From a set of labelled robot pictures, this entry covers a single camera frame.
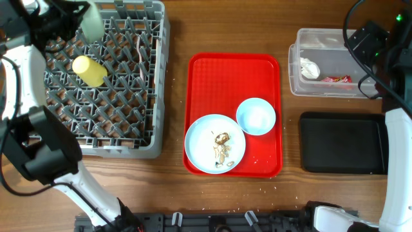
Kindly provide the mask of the yellow cup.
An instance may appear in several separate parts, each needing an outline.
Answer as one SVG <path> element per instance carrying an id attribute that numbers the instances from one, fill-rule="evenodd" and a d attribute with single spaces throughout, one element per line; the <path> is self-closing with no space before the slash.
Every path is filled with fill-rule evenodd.
<path id="1" fill-rule="evenodd" d="M 103 78 L 108 75 L 102 65 L 85 55 L 73 60 L 72 69 L 90 87 L 101 86 L 104 83 Z"/>

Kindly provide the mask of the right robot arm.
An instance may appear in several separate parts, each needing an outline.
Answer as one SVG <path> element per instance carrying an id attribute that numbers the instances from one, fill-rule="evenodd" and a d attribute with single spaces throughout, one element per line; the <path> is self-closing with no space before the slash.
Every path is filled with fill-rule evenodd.
<path id="1" fill-rule="evenodd" d="M 388 132 L 388 180 L 384 209 L 378 225 L 363 221 L 343 209 L 317 206 L 312 218 L 315 231 L 411 231 L 411 10 L 403 9 L 387 32 L 374 25 L 348 36 L 345 16 L 342 37 L 350 57 L 373 79 L 382 97 Z"/>

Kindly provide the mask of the red snack wrapper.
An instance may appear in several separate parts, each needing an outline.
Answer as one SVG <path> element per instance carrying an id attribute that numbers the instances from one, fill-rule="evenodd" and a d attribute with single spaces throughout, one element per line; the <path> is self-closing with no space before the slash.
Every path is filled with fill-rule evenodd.
<path id="1" fill-rule="evenodd" d="M 352 80 L 349 75 L 344 75 L 340 77 L 326 77 L 321 82 L 352 83 Z"/>

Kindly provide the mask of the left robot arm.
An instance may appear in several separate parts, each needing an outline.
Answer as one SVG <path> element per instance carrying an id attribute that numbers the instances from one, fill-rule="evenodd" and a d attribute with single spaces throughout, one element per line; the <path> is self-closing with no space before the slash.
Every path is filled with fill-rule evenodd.
<path id="1" fill-rule="evenodd" d="M 143 231 L 144 225 L 86 169 L 74 134 L 47 108 L 47 44 L 71 40 L 82 29 L 88 42 L 104 35 L 92 1 L 1 2 L 1 60 L 6 70 L 1 156 L 29 181 L 69 197 L 95 231 Z"/>

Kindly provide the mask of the green bowl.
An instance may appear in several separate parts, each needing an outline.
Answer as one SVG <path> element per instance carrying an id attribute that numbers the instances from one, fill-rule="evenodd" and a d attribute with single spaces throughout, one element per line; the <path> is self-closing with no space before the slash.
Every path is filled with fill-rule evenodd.
<path id="1" fill-rule="evenodd" d="M 93 1 L 87 1 L 87 3 L 89 4 L 89 8 L 83 15 L 80 26 L 87 42 L 94 43 L 103 38 L 104 23 L 97 5 Z"/>

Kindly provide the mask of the white napkin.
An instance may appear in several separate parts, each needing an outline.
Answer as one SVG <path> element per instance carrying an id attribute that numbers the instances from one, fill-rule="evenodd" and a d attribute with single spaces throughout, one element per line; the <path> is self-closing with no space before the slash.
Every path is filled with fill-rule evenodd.
<path id="1" fill-rule="evenodd" d="M 307 79 L 317 79 L 320 76 L 318 65 L 307 58 L 300 58 L 301 74 Z"/>

